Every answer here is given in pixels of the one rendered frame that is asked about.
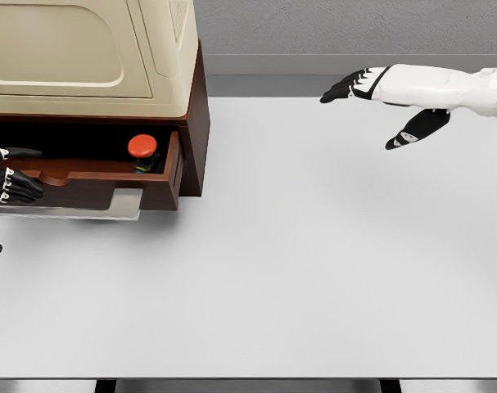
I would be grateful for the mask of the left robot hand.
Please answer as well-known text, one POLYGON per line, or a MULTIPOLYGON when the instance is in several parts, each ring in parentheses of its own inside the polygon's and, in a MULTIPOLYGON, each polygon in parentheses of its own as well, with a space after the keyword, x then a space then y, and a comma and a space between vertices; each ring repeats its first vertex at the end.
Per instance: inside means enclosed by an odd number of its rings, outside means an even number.
MULTIPOLYGON (((0 147, 0 164, 14 157, 40 157, 41 151, 19 148, 0 147)), ((43 197, 45 190, 31 177, 17 169, 0 166, 0 204, 10 201, 33 203, 43 197)))

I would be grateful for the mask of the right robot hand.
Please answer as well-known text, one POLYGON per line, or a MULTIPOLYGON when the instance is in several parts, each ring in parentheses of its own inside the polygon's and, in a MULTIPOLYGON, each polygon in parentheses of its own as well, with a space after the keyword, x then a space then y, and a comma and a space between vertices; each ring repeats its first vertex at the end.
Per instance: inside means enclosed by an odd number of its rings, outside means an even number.
POLYGON ((446 86, 447 70, 420 65, 369 67, 355 71, 333 84, 320 98, 325 104, 356 97, 390 106, 416 106, 422 110, 385 145, 404 147, 429 137, 450 121, 457 103, 457 88, 446 86))

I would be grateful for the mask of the brown wooden cabinet drawer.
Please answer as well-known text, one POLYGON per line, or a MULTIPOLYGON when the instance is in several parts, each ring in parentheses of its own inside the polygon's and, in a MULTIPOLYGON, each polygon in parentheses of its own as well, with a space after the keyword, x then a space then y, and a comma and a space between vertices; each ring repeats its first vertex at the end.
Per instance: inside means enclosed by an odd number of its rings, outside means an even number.
POLYGON ((184 167, 176 131, 156 138, 160 165, 140 174, 125 152, 118 160, 15 158, 4 165, 18 169, 45 189, 32 204, 8 202, 0 215, 76 219, 137 219, 142 210, 177 210, 184 167))

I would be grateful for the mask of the red button switch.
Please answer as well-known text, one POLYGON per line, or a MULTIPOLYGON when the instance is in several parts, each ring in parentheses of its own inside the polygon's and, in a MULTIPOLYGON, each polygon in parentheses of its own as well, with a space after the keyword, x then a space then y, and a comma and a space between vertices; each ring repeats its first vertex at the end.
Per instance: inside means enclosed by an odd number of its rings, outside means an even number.
POLYGON ((133 137, 128 153, 134 158, 133 167, 138 173, 158 173, 162 159, 157 151, 157 141, 148 134, 133 137))

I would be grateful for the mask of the brown cabinet with cream top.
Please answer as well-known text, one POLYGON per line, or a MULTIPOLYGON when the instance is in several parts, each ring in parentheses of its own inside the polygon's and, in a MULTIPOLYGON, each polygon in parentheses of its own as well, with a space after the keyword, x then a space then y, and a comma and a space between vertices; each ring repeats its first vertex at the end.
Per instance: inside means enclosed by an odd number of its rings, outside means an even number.
POLYGON ((176 131, 202 193, 210 112, 194 0, 0 0, 0 147, 118 160, 176 131))

